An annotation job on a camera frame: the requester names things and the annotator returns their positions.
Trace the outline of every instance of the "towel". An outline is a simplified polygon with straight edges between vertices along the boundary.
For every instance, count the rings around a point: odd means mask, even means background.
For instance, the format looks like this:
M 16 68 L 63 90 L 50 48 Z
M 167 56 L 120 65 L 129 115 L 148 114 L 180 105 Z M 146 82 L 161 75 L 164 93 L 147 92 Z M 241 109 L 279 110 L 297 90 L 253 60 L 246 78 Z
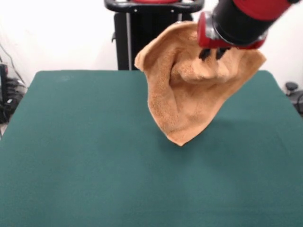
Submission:
M 146 75 L 149 111 L 179 146 L 200 134 L 266 60 L 258 50 L 231 48 L 220 60 L 211 50 L 202 61 L 201 51 L 197 23 L 184 21 L 167 27 L 135 58 L 135 66 Z

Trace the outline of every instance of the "black equipment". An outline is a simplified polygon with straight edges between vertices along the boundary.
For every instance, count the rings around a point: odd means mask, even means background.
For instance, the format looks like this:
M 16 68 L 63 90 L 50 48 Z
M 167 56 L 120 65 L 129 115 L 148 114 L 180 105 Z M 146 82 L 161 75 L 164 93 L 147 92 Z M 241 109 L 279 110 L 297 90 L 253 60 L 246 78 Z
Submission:
M 299 112 L 299 114 L 303 114 L 303 90 L 297 90 L 298 85 L 293 82 L 288 82 L 285 84 L 287 89 L 287 97 L 290 102 Z
M 200 11 L 204 0 L 104 0 L 114 16 L 118 70 L 137 70 L 137 53 L 169 25 L 177 21 L 192 21 L 191 13 Z

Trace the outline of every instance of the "green felt surface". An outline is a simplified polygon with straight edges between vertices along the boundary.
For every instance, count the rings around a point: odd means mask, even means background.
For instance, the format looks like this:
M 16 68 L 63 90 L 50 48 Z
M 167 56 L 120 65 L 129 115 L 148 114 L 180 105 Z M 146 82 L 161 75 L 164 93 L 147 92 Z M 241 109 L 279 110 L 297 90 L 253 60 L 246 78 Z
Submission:
M 140 72 L 40 72 L 0 142 L 0 227 L 302 227 L 303 122 L 258 72 L 183 147 Z

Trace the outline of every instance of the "black cable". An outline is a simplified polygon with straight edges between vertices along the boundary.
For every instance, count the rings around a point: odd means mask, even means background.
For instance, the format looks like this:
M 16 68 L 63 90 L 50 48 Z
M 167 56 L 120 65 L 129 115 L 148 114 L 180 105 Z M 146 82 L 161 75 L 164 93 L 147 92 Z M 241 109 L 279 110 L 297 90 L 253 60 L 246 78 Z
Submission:
M 3 52 L 9 57 L 9 59 L 10 59 L 10 64 L 11 64 L 11 66 L 12 66 L 14 72 L 16 73 L 16 75 L 18 76 L 18 78 L 22 81 L 22 83 L 25 85 L 24 80 L 22 79 L 22 77 L 20 76 L 20 74 L 18 73 L 18 71 L 17 71 L 16 68 L 15 68 L 14 61 L 13 61 L 12 57 L 10 56 L 9 53 L 7 53 L 7 51 L 4 49 L 4 47 L 2 46 L 1 43 L 0 43 L 0 47 L 1 47 L 1 49 L 3 50 Z

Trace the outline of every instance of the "green table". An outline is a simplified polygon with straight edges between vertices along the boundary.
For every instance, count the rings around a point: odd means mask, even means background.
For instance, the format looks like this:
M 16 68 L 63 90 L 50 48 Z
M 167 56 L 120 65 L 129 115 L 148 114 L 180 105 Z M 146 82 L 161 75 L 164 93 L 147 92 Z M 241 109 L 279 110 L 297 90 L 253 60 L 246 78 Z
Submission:
M 0 227 L 302 227 L 303 122 L 258 72 L 183 147 L 136 71 L 39 72 L 0 142 Z

